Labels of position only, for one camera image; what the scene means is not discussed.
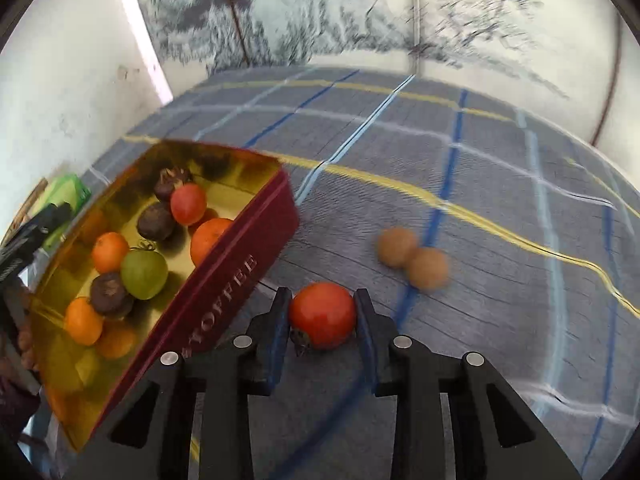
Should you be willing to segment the person left hand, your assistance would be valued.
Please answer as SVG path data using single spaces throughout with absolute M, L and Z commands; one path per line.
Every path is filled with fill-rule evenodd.
M 1 377 L 29 394 L 41 388 L 28 307 L 32 294 L 20 278 L 1 287 Z

